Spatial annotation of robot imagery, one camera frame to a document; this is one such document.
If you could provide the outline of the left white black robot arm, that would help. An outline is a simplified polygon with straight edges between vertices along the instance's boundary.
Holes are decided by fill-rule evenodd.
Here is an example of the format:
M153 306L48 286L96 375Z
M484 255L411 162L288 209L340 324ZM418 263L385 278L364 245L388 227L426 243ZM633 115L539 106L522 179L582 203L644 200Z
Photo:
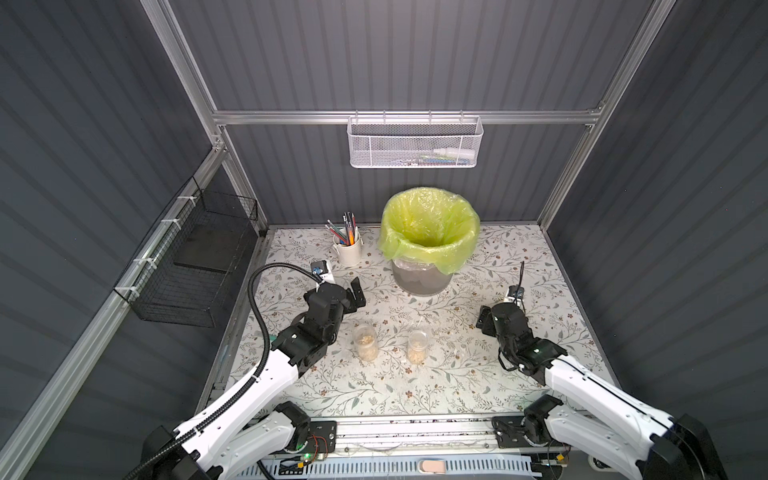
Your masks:
M305 444L310 418L291 402L251 421L326 355L344 316L366 299L353 279L347 288L321 282L305 300L307 311L270 342L261 365L174 430L159 427L146 438L141 463L128 478L231 479L272 453Z

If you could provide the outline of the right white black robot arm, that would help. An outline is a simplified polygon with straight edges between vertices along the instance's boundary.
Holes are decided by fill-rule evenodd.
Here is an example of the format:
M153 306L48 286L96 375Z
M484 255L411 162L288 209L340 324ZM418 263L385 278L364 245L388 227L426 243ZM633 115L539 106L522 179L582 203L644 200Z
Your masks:
M724 479L710 433L690 415L673 417L593 374L560 345L534 335L518 300L482 307L478 328L499 343L497 359L549 388L518 420L492 420L500 446L570 445L627 479Z

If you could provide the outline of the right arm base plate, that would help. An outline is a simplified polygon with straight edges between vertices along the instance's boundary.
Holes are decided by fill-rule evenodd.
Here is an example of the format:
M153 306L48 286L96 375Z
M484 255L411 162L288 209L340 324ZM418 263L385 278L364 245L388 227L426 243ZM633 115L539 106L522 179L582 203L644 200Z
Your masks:
M491 418L497 446L502 449L530 447L529 421L525 415L497 415Z

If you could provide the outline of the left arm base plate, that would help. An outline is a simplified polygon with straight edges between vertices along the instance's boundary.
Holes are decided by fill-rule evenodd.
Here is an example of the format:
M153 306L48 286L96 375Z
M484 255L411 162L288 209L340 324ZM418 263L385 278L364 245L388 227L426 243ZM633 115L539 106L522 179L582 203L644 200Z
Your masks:
M336 450L338 423L336 421L311 420L300 425L288 445L283 449L288 454L330 454Z

